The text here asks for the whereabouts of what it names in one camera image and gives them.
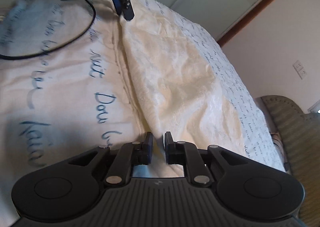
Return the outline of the cream fleece pants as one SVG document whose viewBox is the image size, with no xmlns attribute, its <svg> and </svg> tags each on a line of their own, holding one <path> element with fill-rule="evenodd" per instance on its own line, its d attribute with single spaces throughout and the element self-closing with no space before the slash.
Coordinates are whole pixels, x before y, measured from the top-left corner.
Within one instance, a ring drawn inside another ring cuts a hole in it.
<svg viewBox="0 0 320 227">
<path fill-rule="evenodd" d="M 235 108 L 223 94 L 208 61 L 177 23 L 177 14 L 155 0 L 132 0 L 133 20 L 118 23 L 128 92 L 142 127 L 156 145 L 149 166 L 136 177 L 181 177 L 168 165 L 164 134 L 205 149 L 216 144 L 240 155 L 245 141 Z"/>
</svg>

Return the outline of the white script-print bedspread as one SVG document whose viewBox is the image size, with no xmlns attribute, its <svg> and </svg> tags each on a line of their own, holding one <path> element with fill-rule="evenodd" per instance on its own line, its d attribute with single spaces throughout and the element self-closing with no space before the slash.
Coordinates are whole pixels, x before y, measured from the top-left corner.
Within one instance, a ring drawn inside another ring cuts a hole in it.
<svg viewBox="0 0 320 227">
<path fill-rule="evenodd" d="M 23 175 L 147 132 L 128 92 L 120 19 L 111 0 L 17 0 L 1 23 L 1 54 L 44 51 L 1 61 L 1 226 L 18 219 L 11 190 Z M 177 23 L 238 114 L 243 156 L 283 170 L 263 113 L 219 44 L 179 14 Z"/>
</svg>

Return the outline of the patterned pillow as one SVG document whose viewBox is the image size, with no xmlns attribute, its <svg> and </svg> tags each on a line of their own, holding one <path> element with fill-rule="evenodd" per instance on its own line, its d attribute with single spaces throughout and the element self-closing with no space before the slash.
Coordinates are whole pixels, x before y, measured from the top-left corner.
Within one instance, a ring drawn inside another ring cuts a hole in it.
<svg viewBox="0 0 320 227">
<path fill-rule="evenodd" d="M 284 145 L 283 145 L 283 142 L 281 140 L 281 136 L 280 136 L 280 133 L 279 132 L 273 132 L 273 133 L 270 133 L 271 134 L 271 137 L 272 137 L 272 142 L 274 144 L 274 146 L 276 147 L 276 150 L 280 156 L 280 159 L 283 163 L 283 167 L 285 169 L 286 172 L 289 172 L 290 171 L 290 165 L 289 165 L 289 162 L 287 160 L 287 155 L 286 155 L 286 152 L 285 152 L 285 149 L 284 149 Z"/>
</svg>

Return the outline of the green padded headboard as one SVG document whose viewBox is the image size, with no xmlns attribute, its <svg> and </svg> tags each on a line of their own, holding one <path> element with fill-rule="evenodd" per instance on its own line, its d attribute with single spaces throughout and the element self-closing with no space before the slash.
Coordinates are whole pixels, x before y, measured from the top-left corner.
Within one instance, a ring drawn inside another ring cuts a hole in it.
<svg viewBox="0 0 320 227">
<path fill-rule="evenodd" d="M 304 113 L 284 96 L 261 98 L 277 127 L 292 175 L 305 189 L 299 217 L 307 226 L 319 226 L 319 113 Z"/>
</svg>

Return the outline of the red-brown wooden door frame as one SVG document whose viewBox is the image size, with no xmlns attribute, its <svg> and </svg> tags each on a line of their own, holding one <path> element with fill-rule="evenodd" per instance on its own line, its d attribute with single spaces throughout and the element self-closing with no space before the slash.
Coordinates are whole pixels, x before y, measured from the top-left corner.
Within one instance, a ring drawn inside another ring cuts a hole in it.
<svg viewBox="0 0 320 227">
<path fill-rule="evenodd" d="M 228 30 L 217 43 L 222 47 L 245 28 L 259 13 L 261 13 L 274 0 L 261 0 L 243 18 L 240 19 L 231 29 Z"/>
</svg>

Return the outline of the white double wall socket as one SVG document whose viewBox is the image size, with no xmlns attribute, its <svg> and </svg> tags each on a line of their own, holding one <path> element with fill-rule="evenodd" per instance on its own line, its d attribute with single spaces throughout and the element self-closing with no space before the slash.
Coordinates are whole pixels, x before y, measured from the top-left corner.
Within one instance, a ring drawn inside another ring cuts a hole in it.
<svg viewBox="0 0 320 227">
<path fill-rule="evenodd" d="M 293 64 L 293 68 L 295 69 L 295 71 L 299 75 L 300 79 L 304 79 L 306 77 L 306 75 L 307 75 L 306 70 L 304 69 L 304 67 L 300 61 L 296 61 Z"/>
</svg>

